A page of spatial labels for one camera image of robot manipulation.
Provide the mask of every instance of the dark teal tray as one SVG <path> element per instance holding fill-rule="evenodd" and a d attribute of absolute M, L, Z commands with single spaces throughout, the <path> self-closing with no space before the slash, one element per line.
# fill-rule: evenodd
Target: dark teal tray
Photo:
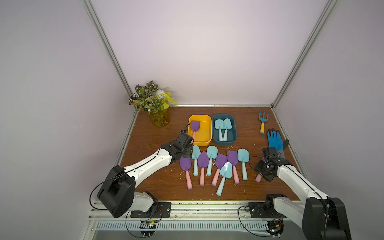
<path fill-rule="evenodd" d="M 226 118 L 229 118 L 231 120 L 231 123 L 232 123 L 232 129 L 228 130 L 228 133 L 227 133 L 227 141 L 226 142 L 220 142 L 218 140 L 218 130 L 215 128 L 215 121 L 217 119 L 226 119 Z M 212 138 L 215 142 L 215 144 L 217 145 L 221 145 L 221 146 L 231 146 L 233 145 L 236 140 L 237 140 L 237 131 L 236 131 L 236 124 L 235 124 L 235 119 L 229 115 L 229 114 L 216 114 L 212 117 Z"/>

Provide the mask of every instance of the cyan handle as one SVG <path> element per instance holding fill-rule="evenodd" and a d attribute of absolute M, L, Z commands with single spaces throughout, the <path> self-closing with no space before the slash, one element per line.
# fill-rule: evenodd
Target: cyan handle
<path fill-rule="evenodd" d="M 223 176 L 223 179 L 221 180 L 220 185 L 218 186 L 216 195 L 221 196 L 221 193 L 223 192 L 224 183 L 225 183 L 225 176 Z"/>
<path fill-rule="evenodd" d="M 223 137 L 223 142 L 226 142 L 226 141 L 227 141 L 227 136 L 228 136 L 228 129 L 225 128 L 224 137 Z"/>
<path fill-rule="evenodd" d="M 207 168 L 207 176 L 211 176 L 212 172 L 212 158 L 209 159 L 208 168 Z"/>
<path fill-rule="evenodd" d="M 243 159 L 243 180 L 244 181 L 247 181 L 248 180 L 248 176 L 247 176 L 247 168 L 245 167 L 245 162 L 244 162 L 244 159 Z"/>
<path fill-rule="evenodd" d="M 221 132 L 221 128 L 220 128 L 220 127 L 218 128 L 218 140 L 219 140 L 220 142 L 223 141 L 223 134 L 222 134 L 222 132 Z"/>
<path fill-rule="evenodd" d="M 193 164 L 193 176 L 197 177 L 197 175 L 199 174 L 198 171 L 197 171 L 197 159 L 195 158 L 195 162 Z"/>

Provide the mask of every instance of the blue glove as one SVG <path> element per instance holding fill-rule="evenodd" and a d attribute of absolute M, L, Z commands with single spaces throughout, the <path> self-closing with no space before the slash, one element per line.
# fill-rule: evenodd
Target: blue glove
<path fill-rule="evenodd" d="M 269 147 L 274 147 L 276 148 L 277 152 L 280 152 L 281 157 L 284 158 L 284 149 L 288 146 L 289 140 L 285 140 L 283 142 L 283 139 L 281 138 L 280 131 L 277 130 L 275 131 L 274 128 L 268 129 L 268 143 Z"/>

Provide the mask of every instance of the toy shovel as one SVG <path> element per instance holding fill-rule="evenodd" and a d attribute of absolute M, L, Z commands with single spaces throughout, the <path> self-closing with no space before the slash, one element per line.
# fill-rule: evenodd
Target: toy shovel
<path fill-rule="evenodd" d="M 230 162 L 232 164 L 233 178 L 235 179 L 235 183 L 239 184 L 240 183 L 239 176 L 237 175 L 237 171 L 236 171 L 236 164 L 239 163 L 239 158 L 237 156 L 237 152 L 236 151 L 228 151 L 227 156 L 228 156 L 228 162 Z"/>
<path fill-rule="evenodd" d="M 223 179 L 220 182 L 220 185 L 218 186 L 216 195 L 221 196 L 221 193 L 223 192 L 223 187 L 225 183 L 226 178 L 232 177 L 232 164 L 230 162 L 226 162 L 224 166 L 220 170 L 220 175 L 223 176 Z"/>
<path fill-rule="evenodd" d="M 193 131 L 192 137 L 196 139 L 196 132 L 200 129 L 200 121 L 191 122 L 191 130 Z"/>
<path fill-rule="evenodd" d="M 209 163 L 208 163 L 208 168 L 207 168 L 207 176 L 211 176 L 212 158 L 216 158 L 217 157 L 217 147 L 209 146 L 207 148 L 207 155 L 209 157 Z"/>
<path fill-rule="evenodd" d="M 200 173 L 200 186 L 204 186 L 204 168 L 208 167 L 208 155 L 204 151 L 200 154 L 199 159 L 197 160 L 197 164 L 199 167 L 201 167 L 201 173 Z"/>
<path fill-rule="evenodd" d="M 185 174 L 187 176 L 187 187 L 188 189 L 192 189 L 192 182 L 191 182 L 191 177 L 189 177 L 189 169 L 191 168 L 191 159 L 182 157 L 180 158 L 180 167 L 181 169 L 185 170 Z"/>
<path fill-rule="evenodd" d="M 228 136 L 228 130 L 232 129 L 232 123 L 229 118 L 224 119 L 224 128 L 225 128 L 225 132 L 224 132 L 223 141 L 226 142 L 227 136 Z"/>
<path fill-rule="evenodd" d="M 245 163 L 246 162 L 249 162 L 249 152 L 245 149 L 239 149 L 237 151 L 237 156 L 238 156 L 238 159 L 243 163 L 243 180 L 244 181 L 247 181 L 248 180 L 248 176 L 247 176 L 247 168 L 245 166 Z"/>
<path fill-rule="evenodd" d="M 192 158 L 195 159 L 195 162 L 193 164 L 193 176 L 195 177 L 197 177 L 197 175 L 199 174 L 197 171 L 197 159 L 199 158 L 199 156 L 200 156 L 200 148 L 198 145 L 194 145 L 192 150 Z"/>
<path fill-rule="evenodd" d="M 215 121 L 215 128 L 218 129 L 218 140 L 220 142 L 222 142 L 223 141 L 223 134 L 221 132 L 221 129 L 224 128 L 224 121 L 222 119 L 217 119 Z"/>
<path fill-rule="evenodd" d="M 220 173 L 220 169 L 224 166 L 224 164 L 227 162 L 227 160 L 228 160 L 228 157 L 226 155 L 221 154 L 221 153 L 219 153 L 217 155 L 217 158 L 216 158 L 216 161 L 215 161 L 215 165 L 217 167 L 217 170 L 216 170 L 214 179 L 212 181 L 212 186 L 216 186 L 218 175 Z"/>

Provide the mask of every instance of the plastic tray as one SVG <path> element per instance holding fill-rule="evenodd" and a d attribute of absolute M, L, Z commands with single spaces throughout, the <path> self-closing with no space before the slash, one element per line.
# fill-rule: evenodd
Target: plastic tray
<path fill-rule="evenodd" d="M 208 146 L 212 140 L 212 119 L 208 115 L 196 114 L 189 117 L 188 123 L 200 121 L 200 129 L 196 132 L 193 145 Z M 188 135 L 192 136 L 191 126 L 188 127 Z"/>
<path fill-rule="evenodd" d="M 227 141 L 226 142 L 220 142 L 218 140 L 218 130 L 215 128 L 215 121 L 217 119 L 226 119 L 229 118 L 232 123 L 232 129 L 228 130 L 227 133 Z M 215 144 L 221 145 L 221 146 L 231 146 L 233 145 L 236 140 L 237 140 L 237 131 L 236 131 L 236 124 L 235 124 L 235 119 L 229 115 L 229 114 L 216 114 L 212 117 L 212 137 L 214 139 Z"/>

